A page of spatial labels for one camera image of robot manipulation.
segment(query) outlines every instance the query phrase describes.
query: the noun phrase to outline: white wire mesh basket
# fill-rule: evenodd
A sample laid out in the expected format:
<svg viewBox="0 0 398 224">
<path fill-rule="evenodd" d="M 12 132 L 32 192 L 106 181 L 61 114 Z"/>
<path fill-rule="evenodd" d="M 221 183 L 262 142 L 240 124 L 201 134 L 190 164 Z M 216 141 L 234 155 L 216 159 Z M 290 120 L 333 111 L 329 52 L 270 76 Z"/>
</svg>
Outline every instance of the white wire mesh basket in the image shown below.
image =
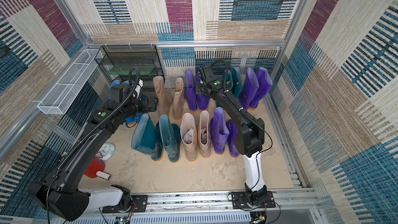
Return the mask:
<svg viewBox="0 0 398 224">
<path fill-rule="evenodd" d="M 65 114 L 102 58 L 96 49 L 86 49 L 37 106 L 44 114 Z"/>
</svg>

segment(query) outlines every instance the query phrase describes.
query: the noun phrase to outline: green glass shelf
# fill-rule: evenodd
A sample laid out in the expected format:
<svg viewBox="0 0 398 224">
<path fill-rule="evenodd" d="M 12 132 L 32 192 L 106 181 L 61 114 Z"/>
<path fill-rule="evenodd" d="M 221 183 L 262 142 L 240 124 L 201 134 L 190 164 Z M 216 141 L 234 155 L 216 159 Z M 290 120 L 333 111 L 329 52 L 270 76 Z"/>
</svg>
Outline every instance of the green glass shelf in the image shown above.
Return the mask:
<svg viewBox="0 0 398 224">
<path fill-rule="evenodd" d="M 116 65 L 109 69 L 107 75 L 129 75 L 129 71 L 132 67 L 137 67 L 140 70 L 140 75 L 151 75 L 155 69 L 154 65 Z"/>
</svg>

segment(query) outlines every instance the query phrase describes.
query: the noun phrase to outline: purple rubber boot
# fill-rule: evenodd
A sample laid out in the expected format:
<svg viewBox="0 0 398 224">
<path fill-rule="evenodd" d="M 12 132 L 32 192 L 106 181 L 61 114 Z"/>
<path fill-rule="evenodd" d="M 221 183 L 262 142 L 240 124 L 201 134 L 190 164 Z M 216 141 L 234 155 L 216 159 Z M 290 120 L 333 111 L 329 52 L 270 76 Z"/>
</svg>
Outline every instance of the purple rubber boot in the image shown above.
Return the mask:
<svg viewBox="0 0 398 224">
<path fill-rule="evenodd" d="M 271 90 L 272 87 L 272 79 L 268 74 L 268 71 L 266 68 L 259 68 L 257 72 L 257 80 L 258 80 L 258 90 L 254 96 L 254 98 L 251 100 L 249 104 L 249 108 L 251 110 L 254 110 L 258 106 L 258 102 L 264 98 L 267 93 Z"/>
<path fill-rule="evenodd" d="M 229 147 L 229 153 L 231 154 L 231 157 L 237 157 L 240 155 L 238 150 L 235 147 L 235 139 L 236 135 L 238 134 L 238 129 L 236 128 L 236 125 L 232 119 L 228 120 L 226 122 L 226 127 L 229 130 L 229 136 L 228 136 L 228 147 Z"/>
<path fill-rule="evenodd" d="M 210 135 L 216 154 L 223 154 L 229 131 L 225 125 L 224 109 L 222 107 L 217 107 L 214 110 L 214 117 L 210 121 Z"/>
<path fill-rule="evenodd" d="M 242 91 L 239 95 L 239 101 L 243 108 L 249 109 L 249 104 L 253 100 L 258 90 L 258 80 L 256 78 L 256 73 L 249 67 L 246 72 L 245 83 L 243 84 Z"/>
<path fill-rule="evenodd" d="M 200 82 L 200 74 L 198 73 L 198 82 Z M 206 110 L 209 105 L 209 99 L 204 94 L 197 94 L 196 100 L 198 102 L 199 109 Z"/>
<path fill-rule="evenodd" d="M 184 89 L 184 97 L 188 103 L 188 106 L 191 111 L 196 112 L 196 92 L 195 92 L 195 80 L 193 78 L 192 71 L 190 69 L 185 70 L 185 89 Z"/>
</svg>

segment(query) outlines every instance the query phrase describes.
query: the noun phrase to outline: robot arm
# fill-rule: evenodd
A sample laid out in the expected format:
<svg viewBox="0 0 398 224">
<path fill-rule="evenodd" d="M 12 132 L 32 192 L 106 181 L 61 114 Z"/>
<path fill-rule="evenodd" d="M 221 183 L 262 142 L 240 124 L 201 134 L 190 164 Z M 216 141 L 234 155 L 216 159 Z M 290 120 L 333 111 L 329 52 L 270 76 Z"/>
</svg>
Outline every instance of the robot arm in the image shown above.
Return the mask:
<svg viewBox="0 0 398 224">
<path fill-rule="evenodd" d="M 214 77 L 211 66 L 203 67 L 199 72 L 203 81 L 196 87 L 197 93 L 215 99 L 238 128 L 235 144 L 246 167 L 246 192 L 240 197 L 250 206 L 259 206 L 267 195 L 259 156 L 264 143 L 264 122 L 243 109 L 229 89 L 223 87 L 223 81 Z M 115 206 L 119 212 L 129 210 L 132 200 L 127 188 L 112 185 L 105 189 L 84 190 L 78 189 L 78 184 L 97 151 L 127 117 L 137 112 L 156 111 L 158 99 L 141 99 L 135 85 L 113 86 L 110 99 L 89 117 L 89 124 L 67 157 L 42 182 L 31 184 L 29 193 L 39 205 L 68 221 L 76 220 L 84 211 L 93 208 Z"/>
<path fill-rule="evenodd" d="M 259 206 L 267 195 L 267 187 L 261 174 L 260 154 L 264 144 L 264 122 L 242 107 L 231 90 L 226 88 L 224 81 L 214 76 L 211 66 L 202 67 L 199 74 L 201 82 L 196 85 L 196 93 L 212 97 L 228 113 L 238 129 L 235 146 L 242 154 L 246 168 L 246 192 L 241 200 L 250 206 Z"/>
<path fill-rule="evenodd" d="M 98 207 L 115 206 L 120 212 L 128 210 L 131 199 L 127 188 L 113 185 L 106 189 L 84 190 L 78 189 L 78 185 L 97 151 L 117 127 L 137 112 L 156 111 L 157 103 L 158 99 L 154 97 L 140 98 L 139 90 L 136 91 L 131 85 L 113 86 L 110 99 L 89 117 L 82 136 L 68 156 L 42 182 L 33 182 L 29 193 L 39 205 L 68 221 L 76 220 L 84 211 Z"/>
</svg>

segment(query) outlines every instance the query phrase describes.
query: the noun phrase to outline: beige rubber boot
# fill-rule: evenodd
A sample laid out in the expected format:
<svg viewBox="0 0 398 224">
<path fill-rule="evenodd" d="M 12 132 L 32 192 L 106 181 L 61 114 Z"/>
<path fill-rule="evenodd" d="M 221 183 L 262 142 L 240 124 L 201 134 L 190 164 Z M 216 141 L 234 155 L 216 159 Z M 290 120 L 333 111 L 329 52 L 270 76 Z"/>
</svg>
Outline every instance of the beige rubber boot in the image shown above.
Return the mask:
<svg viewBox="0 0 398 224">
<path fill-rule="evenodd" d="M 204 158 L 210 157 L 211 137 L 209 129 L 209 112 L 207 111 L 202 111 L 200 113 L 200 120 L 198 123 L 197 134 L 198 134 L 199 150 L 202 157 Z"/>
<path fill-rule="evenodd" d="M 173 98 L 173 118 L 180 119 L 182 117 L 182 110 L 184 107 L 184 94 L 182 90 L 184 89 L 184 81 L 181 77 L 176 79 L 176 92 Z"/>
<path fill-rule="evenodd" d="M 187 132 L 189 132 L 191 129 L 193 129 L 192 133 L 192 142 L 191 140 L 185 139 L 184 136 Z M 182 116 L 182 123 L 180 127 L 180 134 L 181 134 L 181 141 L 182 145 L 185 148 L 185 154 L 187 156 L 188 161 L 195 161 L 197 157 L 197 147 L 198 147 L 198 136 L 196 134 L 196 127 L 195 127 L 195 119 L 193 118 L 193 115 L 190 114 L 189 112 L 185 113 Z"/>
<path fill-rule="evenodd" d="M 155 86 L 156 97 L 159 99 L 157 111 L 159 116 L 162 114 L 169 115 L 170 106 L 172 104 L 172 95 L 164 88 L 163 76 L 156 76 L 153 78 L 153 85 Z"/>
</svg>

